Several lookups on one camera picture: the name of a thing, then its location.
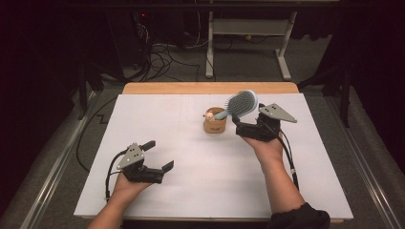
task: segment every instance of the brush handle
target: brush handle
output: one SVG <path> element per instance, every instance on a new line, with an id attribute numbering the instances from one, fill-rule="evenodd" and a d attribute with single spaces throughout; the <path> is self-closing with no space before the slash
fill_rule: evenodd
<path id="1" fill-rule="evenodd" d="M 224 118 L 226 118 L 229 115 L 229 111 L 228 110 L 224 110 L 223 112 L 220 112 L 218 114 L 215 114 L 215 120 L 223 120 Z"/>

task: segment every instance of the wooden table edge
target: wooden table edge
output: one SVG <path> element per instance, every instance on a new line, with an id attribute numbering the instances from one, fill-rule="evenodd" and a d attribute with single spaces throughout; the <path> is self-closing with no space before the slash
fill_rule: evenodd
<path id="1" fill-rule="evenodd" d="M 152 82 L 128 83 L 122 94 L 236 94 L 243 90 L 256 94 L 298 94 L 291 82 Z"/>

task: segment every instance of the wrist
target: wrist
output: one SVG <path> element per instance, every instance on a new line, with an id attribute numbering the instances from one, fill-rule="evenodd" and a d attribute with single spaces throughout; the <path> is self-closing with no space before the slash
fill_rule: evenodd
<path id="1" fill-rule="evenodd" d="M 262 170 L 265 176 L 279 174 L 280 172 L 285 172 L 283 160 L 271 160 L 266 163 L 261 163 Z"/>
<path id="2" fill-rule="evenodd" d="M 123 213 L 131 203 L 132 201 L 127 201 L 117 195 L 112 195 L 107 204 Z"/>

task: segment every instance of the black sleeve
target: black sleeve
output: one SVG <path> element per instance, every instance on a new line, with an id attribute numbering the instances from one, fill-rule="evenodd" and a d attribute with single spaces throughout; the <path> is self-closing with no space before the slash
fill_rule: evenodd
<path id="1" fill-rule="evenodd" d="M 297 210 L 273 214 L 267 229 L 327 229 L 329 227 L 329 214 L 315 210 L 305 203 Z"/>

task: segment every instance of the white metal frame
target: white metal frame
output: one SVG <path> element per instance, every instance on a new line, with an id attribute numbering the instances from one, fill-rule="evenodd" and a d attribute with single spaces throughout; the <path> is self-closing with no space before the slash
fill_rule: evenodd
<path id="1" fill-rule="evenodd" d="M 283 35 L 283 45 L 281 49 L 275 50 L 275 53 L 284 80 L 290 81 L 291 75 L 289 74 L 284 54 L 295 23 L 296 15 L 296 11 L 292 12 L 289 20 L 214 20 L 214 13 L 211 11 L 208 19 L 208 48 L 206 53 L 205 76 L 212 78 L 214 75 L 214 50 L 212 49 L 214 34 Z"/>

